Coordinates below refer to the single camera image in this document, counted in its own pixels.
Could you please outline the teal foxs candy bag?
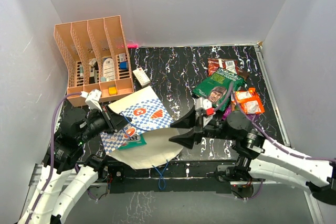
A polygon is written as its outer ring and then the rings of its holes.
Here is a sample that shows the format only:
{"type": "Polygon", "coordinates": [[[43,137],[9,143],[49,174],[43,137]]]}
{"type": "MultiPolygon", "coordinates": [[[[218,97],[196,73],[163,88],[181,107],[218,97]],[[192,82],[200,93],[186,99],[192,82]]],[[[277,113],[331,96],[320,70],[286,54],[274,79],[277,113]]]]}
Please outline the teal foxs candy bag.
{"type": "Polygon", "coordinates": [[[118,150],[126,150],[130,148],[140,147],[146,145],[146,141],[142,135],[137,135],[127,139],[118,150]]]}

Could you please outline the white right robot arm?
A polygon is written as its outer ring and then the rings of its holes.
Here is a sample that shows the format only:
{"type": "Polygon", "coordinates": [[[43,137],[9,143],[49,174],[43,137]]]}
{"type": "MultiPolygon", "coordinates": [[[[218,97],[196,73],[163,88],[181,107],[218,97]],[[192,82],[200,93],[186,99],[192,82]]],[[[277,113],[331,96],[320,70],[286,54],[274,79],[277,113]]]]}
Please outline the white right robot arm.
{"type": "Polygon", "coordinates": [[[204,137],[235,142],[233,150],[238,154],[235,165],[218,167],[211,174],[218,181],[272,180],[301,188],[316,200],[335,205],[335,160],[316,159],[267,138],[266,133],[240,111],[217,121],[191,110],[170,127],[188,130],[169,140],[189,149],[204,137]]]}

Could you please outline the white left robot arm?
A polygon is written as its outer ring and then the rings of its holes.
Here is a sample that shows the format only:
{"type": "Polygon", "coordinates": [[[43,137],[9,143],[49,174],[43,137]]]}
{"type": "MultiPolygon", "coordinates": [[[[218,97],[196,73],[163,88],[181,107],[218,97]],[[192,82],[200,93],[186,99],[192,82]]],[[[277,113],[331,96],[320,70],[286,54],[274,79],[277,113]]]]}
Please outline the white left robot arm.
{"type": "Polygon", "coordinates": [[[58,130],[52,131],[39,182],[18,223],[63,223],[91,184],[108,177],[106,160],[92,154],[63,189],[83,155],[83,145],[101,133],[117,133],[131,121],[130,117],[115,113],[107,106],[90,113],[82,109],[68,112],[58,130]]]}

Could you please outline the green snack bag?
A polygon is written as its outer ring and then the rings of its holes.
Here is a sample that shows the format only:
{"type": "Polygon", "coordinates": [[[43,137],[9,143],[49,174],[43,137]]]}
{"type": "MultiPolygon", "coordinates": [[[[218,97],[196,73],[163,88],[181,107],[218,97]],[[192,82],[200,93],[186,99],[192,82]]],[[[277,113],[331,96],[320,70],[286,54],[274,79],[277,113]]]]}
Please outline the green snack bag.
{"type": "Polygon", "coordinates": [[[233,91],[238,91],[245,84],[245,80],[229,70],[218,68],[216,72],[198,84],[192,93],[196,97],[208,99],[215,108],[222,103],[219,110],[225,111],[229,104],[229,99],[224,103],[223,100],[226,93],[231,94],[229,91],[231,83],[233,84],[233,91]]]}

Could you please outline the brown kettle chips bag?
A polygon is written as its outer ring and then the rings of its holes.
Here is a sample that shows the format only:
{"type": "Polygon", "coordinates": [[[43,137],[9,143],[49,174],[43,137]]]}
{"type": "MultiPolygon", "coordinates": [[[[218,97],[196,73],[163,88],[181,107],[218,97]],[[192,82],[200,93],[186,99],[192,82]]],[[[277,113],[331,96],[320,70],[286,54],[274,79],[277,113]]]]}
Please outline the brown kettle chips bag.
{"type": "Polygon", "coordinates": [[[245,71],[244,69],[241,68],[236,68],[236,72],[237,74],[242,77],[245,81],[248,79],[249,77],[249,73],[247,71],[245,71]]]}

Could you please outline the purple snack bag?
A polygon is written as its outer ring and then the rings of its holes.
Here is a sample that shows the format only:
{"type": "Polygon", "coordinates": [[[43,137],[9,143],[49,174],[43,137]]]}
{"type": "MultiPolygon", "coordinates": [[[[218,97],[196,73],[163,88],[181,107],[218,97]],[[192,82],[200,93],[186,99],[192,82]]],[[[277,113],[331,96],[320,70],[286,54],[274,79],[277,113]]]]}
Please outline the purple snack bag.
{"type": "MultiPolygon", "coordinates": [[[[227,109],[225,110],[225,112],[224,112],[224,114],[222,116],[222,120],[225,120],[229,116],[229,114],[233,111],[233,109],[236,110],[235,105],[234,104],[230,104],[227,107],[227,109]]],[[[247,114],[247,117],[254,122],[255,119],[258,117],[258,115],[257,114],[247,114]]]]}

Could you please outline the orange snack packet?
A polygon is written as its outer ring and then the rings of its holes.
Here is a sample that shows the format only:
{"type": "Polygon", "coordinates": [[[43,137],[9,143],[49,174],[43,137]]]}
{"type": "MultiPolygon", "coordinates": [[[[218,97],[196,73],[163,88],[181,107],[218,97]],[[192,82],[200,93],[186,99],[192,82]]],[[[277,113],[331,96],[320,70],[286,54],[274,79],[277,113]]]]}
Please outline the orange snack packet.
{"type": "Polygon", "coordinates": [[[232,94],[231,109],[239,110],[237,102],[245,114],[263,114],[265,112],[259,94],[255,88],[247,91],[234,91],[232,94]]]}

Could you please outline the red doritos bag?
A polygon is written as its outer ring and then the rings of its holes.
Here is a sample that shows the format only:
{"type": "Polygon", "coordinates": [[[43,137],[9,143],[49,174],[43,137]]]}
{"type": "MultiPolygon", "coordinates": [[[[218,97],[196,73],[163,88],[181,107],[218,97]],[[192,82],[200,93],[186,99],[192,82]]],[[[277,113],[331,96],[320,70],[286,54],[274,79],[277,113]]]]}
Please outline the red doritos bag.
{"type": "Polygon", "coordinates": [[[226,69],[232,73],[238,74],[236,60],[227,60],[221,58],[208,58],[208,76],[215,73],[218,68],[226,69]]]}

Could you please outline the blue checkered paper bag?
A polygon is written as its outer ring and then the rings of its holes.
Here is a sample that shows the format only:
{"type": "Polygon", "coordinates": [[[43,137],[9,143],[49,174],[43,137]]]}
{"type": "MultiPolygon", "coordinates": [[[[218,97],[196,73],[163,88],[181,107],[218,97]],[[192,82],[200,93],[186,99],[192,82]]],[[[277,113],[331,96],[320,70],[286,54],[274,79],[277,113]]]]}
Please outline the blue checkered paper bag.
{"type": "Polygon", "coordinates": [[[108,107],[132,119],[119,132],[100,135],[108,156],[133,169],[145,169],[169,163],[181,152],[181,146],[169,142],[169,138],[178,133],[170,127],[173,119],[150,86],[112,102],[108,107]],[[127,139],[137,135],[144,137],[146,145],[118,150],[127,139]]]}

